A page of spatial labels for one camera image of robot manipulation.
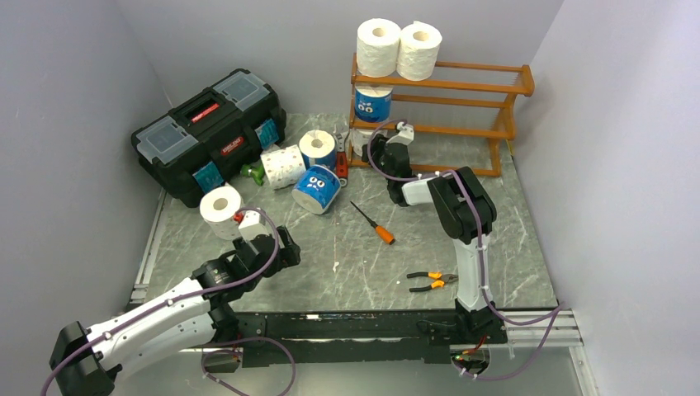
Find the blue paper roll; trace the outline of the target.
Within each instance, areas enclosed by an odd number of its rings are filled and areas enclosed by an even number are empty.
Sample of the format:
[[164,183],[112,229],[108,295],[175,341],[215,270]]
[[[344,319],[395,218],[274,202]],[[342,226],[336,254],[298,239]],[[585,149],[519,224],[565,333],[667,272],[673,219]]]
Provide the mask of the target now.
[[369,123],[381,123],[388,120],[392,93],[392,86],[356,84],[354,87],[354,115]]

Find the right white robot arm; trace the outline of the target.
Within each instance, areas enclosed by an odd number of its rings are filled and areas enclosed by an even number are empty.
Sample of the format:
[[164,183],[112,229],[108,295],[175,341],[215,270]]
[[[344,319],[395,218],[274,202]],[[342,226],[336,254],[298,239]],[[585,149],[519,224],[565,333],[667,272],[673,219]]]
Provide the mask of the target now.
[[493,310],[488,289],[488,240],[497,219],[494,202],[470,167],[414,174],[408,146],[377,135],[363,147],[362,159],[387,179],[391,201],[399,206],[430,204],[452,240],[457,261],[455,331],[464,342],[496,339],[504,321]]

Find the white paper towel roll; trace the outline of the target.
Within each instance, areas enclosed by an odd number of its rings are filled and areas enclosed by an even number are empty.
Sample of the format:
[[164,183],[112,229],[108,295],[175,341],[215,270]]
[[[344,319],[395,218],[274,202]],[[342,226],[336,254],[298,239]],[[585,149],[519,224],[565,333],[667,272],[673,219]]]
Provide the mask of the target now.
[[242,205],[239,192],[230,185],[224,185],[202,197],[199,212],[215,236],[232,241],[240,236],[239,222],[234,216]]
[[372,18],[357,28],[356,61],[360,74],[383,78],[395,71],[401,28],[393,21]]
[[442,43],[441,32],[427,23],[414,21],[400,32],[396,72],[410,81],[431,77]]

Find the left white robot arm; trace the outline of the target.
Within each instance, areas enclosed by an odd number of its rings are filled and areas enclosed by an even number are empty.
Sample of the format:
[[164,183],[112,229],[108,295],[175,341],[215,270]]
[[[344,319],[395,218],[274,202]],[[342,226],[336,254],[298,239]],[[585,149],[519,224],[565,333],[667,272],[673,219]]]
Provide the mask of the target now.
[[117,380],[188,347],[229,345],[239,336],[231,302],[264,277],[300,263],[300,246],[284,226],[204,262],[171,290],[103,323],[65,326],[50,356],[41,392],[57,384],[63,395],[108,395]]

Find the white roll with red print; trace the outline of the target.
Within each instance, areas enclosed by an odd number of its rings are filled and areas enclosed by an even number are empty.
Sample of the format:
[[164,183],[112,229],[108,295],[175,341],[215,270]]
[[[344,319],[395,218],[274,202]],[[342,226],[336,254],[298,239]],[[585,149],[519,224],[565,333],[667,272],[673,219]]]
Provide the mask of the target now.
[[351,130],[350,141],[352,144],[353,153],[359,158],[362,156],[362,147],[370,141],[370,137],[373,134],[373,130]]

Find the orange wooden shelf rack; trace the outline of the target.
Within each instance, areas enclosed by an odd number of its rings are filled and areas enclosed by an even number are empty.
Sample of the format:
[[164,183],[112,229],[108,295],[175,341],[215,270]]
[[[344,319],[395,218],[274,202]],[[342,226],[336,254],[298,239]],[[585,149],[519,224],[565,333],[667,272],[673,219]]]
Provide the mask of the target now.
[[482,177],[502,174],[501,144],[510,144],[517,136],[514,107],[519,97],[531,97],[535,80],[531,67],[493,64],[469,64],[438,61],[434,75],[422,81],[410,81],[397,74],[371,78],[360,72],[352,61],[352,86],[393,87],[390,119],[392,130],[398,119],[406,119],[418,133],[432,140],[464,144],[468,139],[485,143],[488,166],[476,168]]

